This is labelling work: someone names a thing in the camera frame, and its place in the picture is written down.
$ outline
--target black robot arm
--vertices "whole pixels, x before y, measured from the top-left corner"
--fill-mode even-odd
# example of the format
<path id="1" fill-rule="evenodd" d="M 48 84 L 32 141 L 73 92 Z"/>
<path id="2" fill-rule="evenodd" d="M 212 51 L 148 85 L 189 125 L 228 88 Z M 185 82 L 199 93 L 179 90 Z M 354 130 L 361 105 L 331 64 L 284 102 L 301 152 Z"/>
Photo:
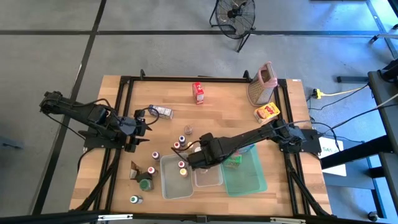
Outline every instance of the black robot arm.
<path id="1" fill-rule="evenodd" d="M 260 128 L 231 138 L 214 138 L 211 133 L 207 133 L 200 137 L 201 151 L 190 154 L 188 163 L 192 169 L 207 169 L 224 162 L 239 148 L 262 140 L 272 140 L 278 143 L 283 151 L 296 153 L 300 152 L 305 138 L 300 128 L 292 128 L 286 125 L 284 120 L 271 121 Z"/>
<path id="2" fill-rule="evenodd" d="M 105 101 L 107 105 L 97 105 L 97 101 Z M 79 131 L 85 137 L 87 148 L 112 148 L 134 152 L 136 145 L 147 139 L 136 138 L 144 136 L 146 130 L 151 130 L 145 123 L 144 110 L 137 110 L 134 119 L 119 117 L 105 99 L 91 103 L 79 103 L 65 98 L 58 91 L 46 92 L 40 103 L 40 111 L 46 115 L 63 114 L 80 123 L 89 126 L 87 131 Z M 126 144 L 126 138 L 133 138 L 132 144 Z"/>

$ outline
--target cheese grater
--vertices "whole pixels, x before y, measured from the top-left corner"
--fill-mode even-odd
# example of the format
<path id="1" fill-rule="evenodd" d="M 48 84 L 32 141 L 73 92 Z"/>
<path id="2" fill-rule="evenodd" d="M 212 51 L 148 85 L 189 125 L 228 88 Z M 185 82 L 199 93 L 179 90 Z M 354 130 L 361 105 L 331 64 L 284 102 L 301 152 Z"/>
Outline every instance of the cheese grater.
<path id="1" fill-rule="evenodd" d="M 250 104 L 253 106 L 267 104 L 277 85 L 278 79 L 272 69 L 271 62 L 267 62 L 259 68 L 253 81 L 248 85 L 247 94 Z"/>

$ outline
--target gray floor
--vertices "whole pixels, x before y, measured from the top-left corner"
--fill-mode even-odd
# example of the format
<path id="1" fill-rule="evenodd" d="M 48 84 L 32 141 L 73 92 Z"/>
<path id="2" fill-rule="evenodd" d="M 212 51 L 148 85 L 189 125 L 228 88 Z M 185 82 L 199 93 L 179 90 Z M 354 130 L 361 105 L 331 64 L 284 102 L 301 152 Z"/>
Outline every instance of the gray floor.
<path id="1" fill-rule="evenodd" d="M 209 30 L 214 1 L 108 1 L 100 30 Z M 397 19 L 386 0 L 372 0 L 389 30 Z M 1 1 L 1 29 L 91 29 L 100 0 Z M 377 30 L 362 1 L 257 1 L 258 30 Z M 0 36 L 0 136 L 24 143 L 21 150 L 2 148 L 0 154 L 0 217 L 29 212 L 58 125 L 39 113 L 45 91 L 70 94 L 87 43 L 87 36 Z M 337 84 L 338 75 L 364 76 L 386 66 L 393 58 L 386 43 L 369 38 L 252 36 L 237 54 L 238 42 L 223 35 L 97 36 L 90 55 L 78 101 L 96 98 L 103 75 L 241 77 L 253 76 L 260 65 L 271 61 L 278 77 L 303 80 L 325 93 L 361 85 Z M 320 108 L 336 98 L 312 100 Z M 319 122 L 339 123 L 374 107 L 369 89 L 321 113 Z M 375 128 L 369 129 L 372 122 Z M 74 129 L 85 127 L 71 122 Z M 339 136 L 370 140 L 384 134 L 377 112 L 369 113 L 336 129 Z M 68 210 L 76 178 L 76 162 L 82 141 L 68 133 L 61 151 L 44 212 Z M 333 213 L 366 220 L 374 210 L 368 190 L 328 187 Z M 389 219 L 396 222 L 391 201 Z"/>

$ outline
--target electric fan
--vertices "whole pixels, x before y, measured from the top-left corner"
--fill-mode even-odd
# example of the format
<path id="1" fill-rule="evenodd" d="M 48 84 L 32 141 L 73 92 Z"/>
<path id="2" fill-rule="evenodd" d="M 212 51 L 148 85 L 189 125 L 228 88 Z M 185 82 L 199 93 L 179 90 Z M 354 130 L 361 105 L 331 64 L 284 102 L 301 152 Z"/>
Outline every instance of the electric fan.
<path id="1" fill-rule="evenodd" d="M 238 52 L 248 40 L 253 27 L 256 3 L 254 0 L 217 0 L 209 23 L 212 27 L 217 26 L 222 33 L 232 39 L 242 39 Z M 217 25 L 211 23 L 211 18 L 216 14 Z"/>

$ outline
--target wooden table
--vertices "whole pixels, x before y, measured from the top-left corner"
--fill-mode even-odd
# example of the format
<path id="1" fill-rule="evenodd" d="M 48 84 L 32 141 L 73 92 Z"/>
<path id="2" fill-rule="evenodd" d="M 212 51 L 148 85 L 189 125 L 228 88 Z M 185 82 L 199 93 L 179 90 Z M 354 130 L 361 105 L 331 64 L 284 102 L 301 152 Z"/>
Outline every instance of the wooden table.
<path id="1" fill-rule="evenodd" d="M 114 105 L 118 93 L 120 76 L 104 76 L 98 98 L 107 98 Z M 202 83 L 205 90 L 205 102 L 196 105 L 192 97 L 192 83 L 135 81 L 132 89 L 129 115 L 134 110 L 149 104 L 165 106 L 174 110 L 174 118 L 159 119 L 144 136 L 150 139 L 137 146 L 135 153 L 122 152 L 116 185 L 111 206 L 112 212 L 128 213 L 171 213 L 171 214 L 206 214 L 206 215 L 280 215 L 291 216 L 289 188 L 283 154 L 272 141 L 257 143 L 257 150 L 262 164 L 268 189 L 265 192 L 242 197 L 229 197 L 225 186 L 196 187 L 189 198 L 165 200 L 162 196 L 160 176 L 154 178 L 155 189 L 143 192 L 135 180 L 129 179 L 131 161 L 139 167 L 159 168 L 151 158 L 153 151 L 161 155 L 173 154 L 170 147 L 183 134 L 183 128 L 189 124 L 193 134 L 188 141 L 197 140 L 202 134 L 212 133 L 214 137 L 235 136 L 258 128 L 253 111 L 246 96 L 246 83 Z M 294 121 L 308 120 L 308 110 L 300 80 L 287 80 L 290 105 Z M 280 108 L 287 119 L 285 108 Z M 154 119 L 146 116 L 147 122 Z M 310 123 L 299 123 L 301 128 L 311 128 Z M 70 208 L 76 208 L 93 190 L 100 176 L 104 149 L 94 149 L 82 160 L 80 171 L 73 191 Z M 305 183 L 317 202 L 324 210 L 331 213 L 325 182 L 320 162 L 311 154 L 302 153 L 301 161 Z M 108 185 L 105 185 L 100 208 L 104 208 Z M 297 204 L 303 213 L 300 191 L 296 186 Z M 130 203 L 132 195 L 141 195 L 144 203 Z"/>

